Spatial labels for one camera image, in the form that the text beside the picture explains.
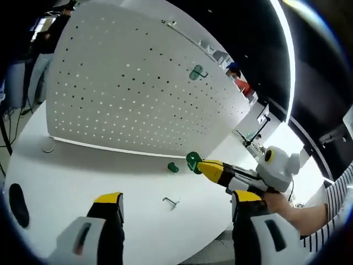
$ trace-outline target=white curved board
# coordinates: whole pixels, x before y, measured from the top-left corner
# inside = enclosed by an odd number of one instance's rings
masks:
[[[204,68],[206,78],[190,72]],[[49,72],[50,135],[102,147],[203,157],[250,109],[218,64],[174,29],[112,4],[82,5]]]

